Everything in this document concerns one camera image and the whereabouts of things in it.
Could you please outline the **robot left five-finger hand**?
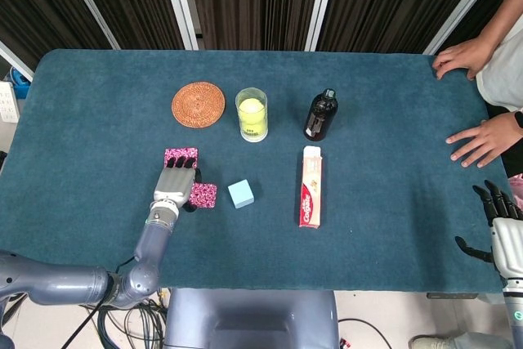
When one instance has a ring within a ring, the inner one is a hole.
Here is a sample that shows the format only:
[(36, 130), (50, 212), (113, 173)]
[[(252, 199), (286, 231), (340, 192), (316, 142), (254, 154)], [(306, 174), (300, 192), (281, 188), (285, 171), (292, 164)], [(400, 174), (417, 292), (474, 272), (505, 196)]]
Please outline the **robot left five-finger hand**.
[(201, 172), (195, 167), (195, 162), (194, 157), (171, 157), (160, 173), (153, 201), (169, 200), (177, 208), (183, 208), (188, 213), (194, 212), (197, 207), (190, 202), (190, 194), (194, 183), (201, 180)]

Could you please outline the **robot right five-finger hand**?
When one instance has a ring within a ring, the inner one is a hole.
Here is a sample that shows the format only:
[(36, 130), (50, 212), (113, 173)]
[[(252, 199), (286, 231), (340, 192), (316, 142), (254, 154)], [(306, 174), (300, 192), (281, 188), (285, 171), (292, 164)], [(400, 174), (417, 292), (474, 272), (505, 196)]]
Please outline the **robot right five-finger hand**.
[(473, 248), (460, 236), (455, 236), (454, 241), (469, 257), (492, 264), (504, 282), (505, 291), (522, 289), (522, 210), (492, 181), (485, 180), (485, 187), (472, 188), (483, 203), (490, 251)]

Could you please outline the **person's left hand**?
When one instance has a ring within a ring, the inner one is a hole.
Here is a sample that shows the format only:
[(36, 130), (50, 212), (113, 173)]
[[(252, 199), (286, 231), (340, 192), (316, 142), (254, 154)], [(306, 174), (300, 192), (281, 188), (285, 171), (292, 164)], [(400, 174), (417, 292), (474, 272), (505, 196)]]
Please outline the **person's left hand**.
[(473, 164), (483, 168), (522, 139), (522, 126), (518, 123), (520, 116), (520, 111), (499, 114), (476, 127), (447, 137), (445, 143), (448, 145), (466, 141), (450, 155), (450, 159), (460, 161), (463, 168)]

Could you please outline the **person's right hand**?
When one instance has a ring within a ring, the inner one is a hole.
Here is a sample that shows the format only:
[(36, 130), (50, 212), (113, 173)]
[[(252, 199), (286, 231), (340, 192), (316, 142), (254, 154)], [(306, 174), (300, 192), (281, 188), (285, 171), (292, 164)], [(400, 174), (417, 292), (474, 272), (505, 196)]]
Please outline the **person's right hand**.
[(478, 37), (444, 49), (432, 64), (436, 78), (441, 80), (449, 71), (465, 69), (467, 79), (473, 80), (489, 62), (495, 48), (487, 38)]

